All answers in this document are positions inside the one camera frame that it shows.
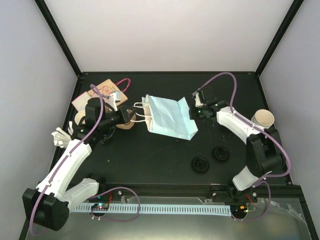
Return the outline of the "light blue paper bag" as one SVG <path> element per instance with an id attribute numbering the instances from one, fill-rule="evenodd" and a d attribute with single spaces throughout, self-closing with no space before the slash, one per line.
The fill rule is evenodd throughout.
<path id="1" fill-rule="evenodd" d="M 150 133 L 190 141 L 198 132 L 185 97 L 177 101 L 147 94 L 133 106 L 143 109 L 142 122 Z"/>

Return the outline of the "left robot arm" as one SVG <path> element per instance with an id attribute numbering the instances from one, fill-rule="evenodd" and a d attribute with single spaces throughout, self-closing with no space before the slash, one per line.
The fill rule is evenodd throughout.
<path id="1" fill-rule="evenodd" d="M 30 232 L 34 224 L 58 231 L 82 202 L 112 193 L 107 191 L 106 179 L 93 174 L 72 188 L 69 184 L 94 148 L 111 138 L 117 125 L 129 124 L 135 113 L 131 107 L 112 106 L 101 98 L 88 100 L 84 114 L 70 127 L 67 142 L 55 140 L 65 149 L 61 158 L 43 181 L 22 195 Z"/>

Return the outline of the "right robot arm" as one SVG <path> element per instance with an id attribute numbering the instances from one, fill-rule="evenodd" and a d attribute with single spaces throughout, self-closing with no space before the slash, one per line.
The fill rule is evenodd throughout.
<path id="1" fill-rule="evenodd" d="M 190 106 L 189 115 L 192 120 L 215 120 L 245 143 L 245 167 L 232 179 L 238 191 L 256 187 L 267 178 L 284 177 L 290 173 L 290 158 L 274 127 L 265 129 L 253 123 L 226 101 L 194 103 Z"/>

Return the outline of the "brown pulp cup carrier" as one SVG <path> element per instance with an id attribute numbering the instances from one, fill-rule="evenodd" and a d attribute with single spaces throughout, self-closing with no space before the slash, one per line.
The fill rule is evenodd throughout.
<path id="1" fill-rule="evenodd" d="M 136 118 L 137 117 L 134 114 L 132 119 L 128 123 L 117 124 L 116 127 L 121 130 L 130 130 L 135 125 Z"/>

